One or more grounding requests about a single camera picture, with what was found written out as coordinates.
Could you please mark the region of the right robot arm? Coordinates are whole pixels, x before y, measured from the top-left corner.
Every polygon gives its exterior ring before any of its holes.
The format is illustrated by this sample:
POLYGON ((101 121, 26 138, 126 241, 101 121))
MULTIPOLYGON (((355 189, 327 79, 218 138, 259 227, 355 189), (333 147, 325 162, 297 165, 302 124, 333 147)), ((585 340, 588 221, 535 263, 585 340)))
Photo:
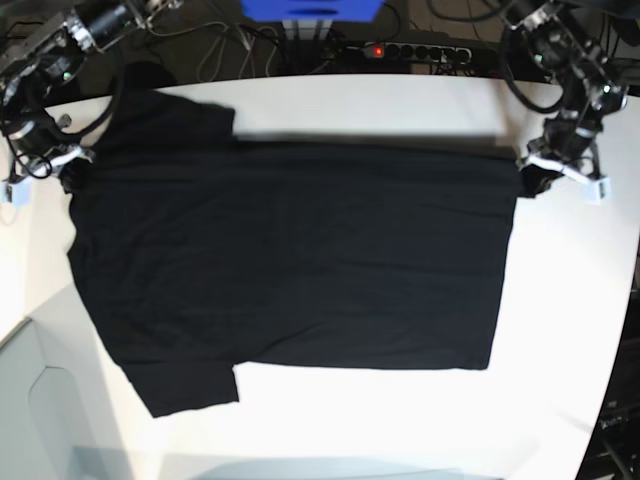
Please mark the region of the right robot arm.
POLYGON ((9 153, 1 200, 18 202, 35 180, 60 174, 77 159, 92 162, 82 140, 113 114, 124 90, 124 60, 118 43, 180 1, 88 1, 68 8, 1 54, 1 134, 9 153), (71 118, 56 119, 44 102, 76 78, 86 60, 111 51, 117 82, 105 110, 86 127, 70 132, 71 118))

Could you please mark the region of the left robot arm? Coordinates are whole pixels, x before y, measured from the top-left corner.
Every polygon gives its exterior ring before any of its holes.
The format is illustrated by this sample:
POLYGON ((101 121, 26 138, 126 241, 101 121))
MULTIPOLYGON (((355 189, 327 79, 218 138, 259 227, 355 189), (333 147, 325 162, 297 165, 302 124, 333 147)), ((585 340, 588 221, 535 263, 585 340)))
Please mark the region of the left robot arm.
POLYGON ((610 179, 600 166, 597 136, 606 116, 622 110, 628 86, 610 64, 605 50, 556 1, 504 1, 499 67, 512 94, 529 110, 545 116, 539 137, 527 143, 519 169, 528 194, 536 196, 568 178, 583 189, 585 200, 600 203, 610 195, 610 179), (508 66, 514 46, 526 49, 533 63, 561 88, 550 106, 530 100, 508 66))

